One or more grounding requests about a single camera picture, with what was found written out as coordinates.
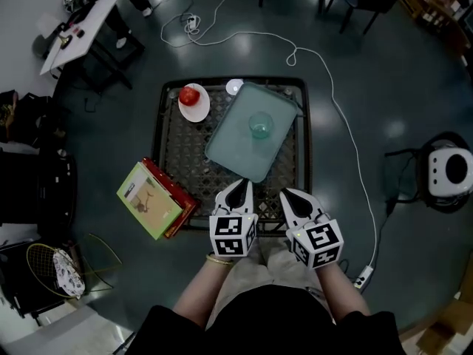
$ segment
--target metal mesh table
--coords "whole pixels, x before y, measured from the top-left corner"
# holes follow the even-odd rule
[[[305,84],[295,78],[233,78],[251,81],[281,93],[299,106],[298,115],[268,176],[253,185],[254,207],[259,215],[259,236],[282,236],[286,228],[279,191],[290,187],[310,192],[312,186],[310,113]],[[200,207],[190,219],[187,229],[208,230],[208,216],[214,209],[215,196],[241,178],[207,159],[204,153],[213,131],[232,102],[233,96],[225,90],[230,79],[173,81],[167,83],[161,93],[152,157],[175,183],[200,201]],[[207,118],[197,124],[188,122],[177,105],[180,89],[189,83],[202,85],[211,101]]]

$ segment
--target white cable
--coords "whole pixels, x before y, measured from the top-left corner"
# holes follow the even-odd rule
[[[330,83],[332,85],[332,93],[331,93],[331,98],[332,98],[332,102],[333,104],[335,105],[338,113],[340,114],[340,116],[343,118],[343,121],[345,122],[345,125],[347,125],[347,129],[348,129],[348,133],[350,134],[350,138],[352,140],[352,143],[353,143],[353,147],[355,147],[355,153],[356,153],[356,164],[358,166],[358,176],[360,177],[360,183],[361,183],[361,186],[363,187],[363,192],[364,192],[364,196],[366,198],[366,201],[367,201],[367,204],[368,204],[368,210],[370,211],[370,215],[371,215],[371,219],[372,219],[372,226],[373,226],[373,230],[374,230],[374,235],[375,235],[375,245],[374,245],[374,248],[373,248],[373,252],[372,252],[372,256],[371,256],[371,260],[370,260],[370,263],[369,263],[369,266],[372,265],[374,259],[375,259],[375,255],[376,255],[376,248],[378,246],[378,233],[376,231],[376,222],[375,222],[375,216],[374,214],[372,213],[372,209],[371,209],[371,205],[370,205],[370,198],[368,197],[368,193],[367,193],[367,189],[366,187],[364,186],[364,183],[363,183],[363,177],[361,176],[361,167],[360,167],[360,156],[358,154],[358,147],[356,146],[356,143],[355,143],[355,139],[353,138],[353,134],[352,134],[352,130],[350,128],[350,125],[348,124],[348,120],[347,118],[345,117],[345,114],[343,113],[343,111],[341,110],[340,106],[338,105],[338,103],[336,102],[335,100],[335,87],[334,87],[334,83],[333,83],[333,77],[332,77],[332,74],[330,73],[330,70],[328,69],[328,66],[327,64],[325,63],[324,59],[322,58],[322,56],[314,51],[314,50],[311,50],[311,49],[306,49],[305,47],[297,47],[296,44],[294,44],[294,42],[292,42],[291,40],[287,39],[287,38],[284,38],[284,37],[281,37],[280,35],[277,35],[277,34],[274,34],[274,33],[266,33],[266,32],[253,32],[253,31],[239,31],[239,32],[235,32],[233,33],[232,35],[230,35],[229,37],[221,40],[221,41],[216,41],[216,42],[209,42],[207,44],[202,44],[200,42],[198,42],[214,25],[215,23],[217,22],[217,11],[218,9],[222,6],[222,4],[225,2],[226,0],[222,0],[220,2],[220,4],[217,5],[217,8],[215,8],[215,11],[214,11],[214,21],[212,22],[212,24],[202,33],[202,35],[199,36],[199,38],[197,39],[193,39],[191,36],[192,35],[195,35],[195,34],[198,34],[200,31],[198,29],[199,27],[199,24],[200,24],[200,17],[197,16],[197,15],[194,15],[193,13],[184,13],[184,14],[180,14],[180,15],[175,15],[173,18],[171,18],[169,21],[167,21],[162,27],[161,27],[161,41],[167,43],[168,45],[172,46],[173,48],[179,48],[179,47],[184,47],[184,46],[187,46],[188,44],[196,44],[198,46],[212,46],[212,45],[215,45],[215,44],[221,44],[225,41],[228,41],[230,38],[233,38],[234,36],[237,36],[239,34],[254,34],[254,35],[258,35],[258,36],[273,36],[273,37],[277,37],[283,41],[286,41],[288,42],[289,44],[293,45],[294,47],[294,50],[293,52],[286,58],[286,64],[290,67],[294,67],[296,66],[297,64],[297,58],[296,58],[296,53],[297,53],[297,50],[303,50],[303,51],[308,51],[309,53],[313,53],[315,55],[317,55],[321,62],[323,63],[326,71],[327,71],[327,74],[329,75],[330,77]],[[183,44],[172,44],[171,42],[168,42],[167,40],[164,39],[163,37],[163,32],[164,32],[164,28],[170,24],[171,22],[173,22],[173,20],[175,20],[177,17],[182,17],[183,15],[189,15],[189,16],[195,16],[196,18],[196,26],[193,30],[190,30],[190,28],[188,27],[188,23],[187,25],[185,26],[184,30],[185,32],[187,33],[187,36],[189,38],[189,41],[183,43]]]

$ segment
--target white extension cord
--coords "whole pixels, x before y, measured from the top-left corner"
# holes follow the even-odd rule
[[[360,182],[361,182],[361,186],[363,187],[363,192],[364,192],[364,196],[367,200],[367,204],[368,204],[368,209],[370,210],[370,214],[371,214],[371,219],[372,219],[372,226],[373,226],[373,231],[374,231],[374,235],[375,235],[375,245],[374,245],[374,248],[373,248],[373,252],[372,252],[372,256],[371,256],[371,260],[370,260],[370,263],[367,267],[365,267],[365,269],[363,270],[363,272],[361,273],[361,275],[363,273],[366,273],[366,269],[367,268],[370,268],[371,271],[372,271],[372,264],[373,264],[373,261],[375,259],[375,254],[376,254],[376,248],[377,248],[377,245],[378,245],[378,235],[377,235],[377,232],[376,232],[376,222],[375,222],[375,216],[374,214],[372,213],[372,210],[371,210],[371,205],[370,205],[370,199],[368,198],[368,193],[367,193],[367,189],[365,188],[364,186],[364,183],[363,183],[363,177],[361,176],[361,167],[360,167],[360,157],[359,157],[359,154],[358,154],[358,147],[356,146],[356,143],[355,143],[355,139],[353,138],[353,134],[352,134],[352,131],[351,131],[351,128],[350,128],[350,125],[348,124],[348,120],[347,118],[345,117],[345,114],[343,113],[343,111],[341,110],[340,106],[338,105],[338,103],[336,102],[335,100],[335,96],[334,96],[334,92],[335,92],[335,87],[334,87],[334,84],[333,84],[333,78],[332,78],[332,74],[330,73],[329,69],[328,69],[328,66],[327,64],[325,63],[324,59],[322,58],[322,56],[314,51],[314,50],[311,50],[311,49],[306,49],[305,47],[297,47],[296,44],[294,44],[294,42],[290,41],[289,39],[287,38],[284,38],[284,37],[281,37],[280,35],[277,35],[277,34],[274,34],[274,33],[265,33],[265,32],[253,32],[253,31],[239,31],[239,32],[235,32],[234,34],[230,35],[229,37],[221,40],[221,41],[216,41],[216,42],[210,42],[210,43],[207,43],[207,44],[202,44],[199,42],[200,39],[202,39],[203,36],[205,36],[205,34],[215,25],[215,23],[217,22],[217,11],[218,9],[222,6],[222,4],[225,2],[226,0],[222,0],[220,2],[220,4],[217,5],[217,8],[215,8],[215,11],[214,11],[214,22],[212,22],[212,24],[204,30],[204,32],[202,33],[202,35],[200,35],[198,38],[192,38],[191,36],[196,36],[200,33],[200,30],[199,30],[199,25],[200,25],[200,17],[197,16],[197,15],[194,15],[193,13],[183,13],[183,14],[179,14],[179,15],[175,15],[173,18],[171,18],[169,21],[167,21],[162,27],[161,27],[161,41],[167,43],[168,45],[174,47],[174,48],[179,48],[179,47],[184,47],[184,46],[187,46],[188,44],[196,44],[198,46],[212,46],[212,45],[215,45],[215,44],[221,44],[225,41],[228,41],[230,38],[233,38],[234,36],[237,36],[239,34],[254,34],[254,35],[260,35],[260,36],[273,36],[273,37],[277,37],[283,41],[286,41],[288,43],[290,43],[291,45],[293,45],[294,47],[294,50],[293,52],[286,58],[286,64],[290,67],[294,67],[296,66],[297,64],[297,58],[296,58],[296,53],[297,53],[297,50],[303,50],[303,51],[308,51],[309,53],[312,53],[312,54],[315,54],[317,55],[321,62],[323,63],[326,71],[327,71],[327,74],[330,76],[330,83],[332,84],[332,102],[333,104],[335,105],[338,113],[340,114],[340,116],[343,118],[343,121],[345,122],[345,124],[347,125],[347,129],[348,129],[348,133],[350,134],[350,138],[352,140],[352,143],[353,143],[353,147],[355,147],[355,153],[356,153],[356,164],[358,166],[358,176],[360,177]],[[171,22],[173,22],[173,20],[175,20],[176,18],[178,17],[182,17],[184,15],[187,15],[189,16],[188,20],[187,20],[187,24],[184,26],[184,31],[187,33],[187,36],[189,38],[189,41],[183,43],[183,44],[172,44],[171,42],[167,41],[164,39],[163,37],[163,32],[164,32],[164,29],[166,28],[166,26],[168,24],[170,24]],[[363,279],[363,284],[364,282],[367,280],[367,278],[369,277],[369,275],[371,274],[371,271],[369,272],[369,274],[367,275],[366,279]]]

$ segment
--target khaki shorts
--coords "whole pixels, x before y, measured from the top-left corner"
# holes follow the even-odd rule
[[[236,296],[263,285],[306,289],[329,311],[316,272],[296,260],[288,251],[285,240],[255,239],[248,256],[236,263],[223,283],[207,327]]]

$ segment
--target metal frame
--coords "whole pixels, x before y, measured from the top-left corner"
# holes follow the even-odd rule
[[[216,85],[225,85],[228,83],[231,79],[243,79],[246,81],[250,81],[255,84],[267,86],[267,85],[283,85],[283,86],[295,86],[301,90],[302,93],[302,105],[299,108],[302,111],[302,121],[303,121],[303,147],[301,148],[301,144],[298,141],[298,132],[297,129],[298,127],[298,118],[301,116],[298,115],[296,119],[294,120],[294,131],[295,131],[295,144],[296,144],[296,171],[295,171],[295,179],[296,183],[299,183],[299,170],[298,170],[298,164],[299,164],[299,151],[302,150],[304,153],[304,166],[303,166],[303,189],[311,193],[312,191],[312,132],[311,132],[311,127],[310,127],[310,107],[309,107],[309,98],[307,94],[307,86],[305,82],[303,82],[302,79],[298,78],[283,78],[283,77],[255,77],[255,76],[241,76],[241,75],[236,75],[236,76],[225,76],[223,78],[193,78],[193,79],[184,79],[184,80],[179,80],[179,81],[170,81],[166,84],[163,85],[163,88],[161,90],[161,96],[160,96],[160,102],[157,107],[157,122],[156,126],[154,127],[154,139],[153,139],[153,144],[152,144],[152,160],[160,167],[161,169],[164,169],[164,156],[166,152],[166,139],[167,139],[167,133],[169,131],[169,114],[170,110],[168,109],[168,106],[166,105],[167,98],[168,98],[168,93],[171,89],[175,88],[182,88],[186,84],[189,83],[197,83],[204,86],[216,86]],[[259,226],[265,225],[266,223],[278,223],[278,224],[284,224],[284,221],[281,220],[274,220],[274,219],[261,219],[259,221]],[[193,231],[199,231],[201,230],[202,232],[208,232],[208,228],[205,227],[200,227],[200,226],[195,226],[190,223],[187,227],[187,229],[192,229]],[[276,229],[273,229],[273,231],[262,231],[259,230],[259,235],[260,236],[275,236],[275,237],[280,237],[284,235],[284,232],[279,231],[275,232]]]
[[[76,59],[75,61],[71,61],[68,64],[64,66],[64,70],[67,71],[67,73],[72,73],[74,71],[77,71],[78,76],[86,82],[86,84],[90,87],[91,90],[93,90],[95,93],[98,95],[101,95],[102,92],[112,83],[116,81],[121,81],[121,83],[126,86],[128,89],[133,89],[132,84],[128,80],[128,78],[122,73],[122,69],[128,67],[130,63],[138,57],[144,50],[145,47],[141,42],[139,42],[132,34],[127,33],[126,34],[127,39],[131,44],[135,46],[135,49],[128,54],[122,61],[117,60],[113,54],[110,53],[110,51],[107,50],[105,46],[103,46],[99,40],[95,39],[92,43],[92,46],[96,46],[98,49],[101,50],[101,52],[105,53],[107,57],[112,61],[112,62],[107,62],[104,57],[102,57],[96,50],[92,49],[90,47],[89,52],[79,58]],[[100,63],[103,67],[107,69],[107,71],[110,72],[110,75],[105,78],[100,83],[96,83],[92,78],[90,78],[83,66],[84,59],[87,57],[87,55],[93,56],[98,63]],[[58,91],[60,88],[67,88],[67,82],[68,82],[68,77],[64,78],[62,77],[64,72],[61,72],[61,77],[58,80],[58,86],[55,89],[54,96],[57,96],[59,93]]]

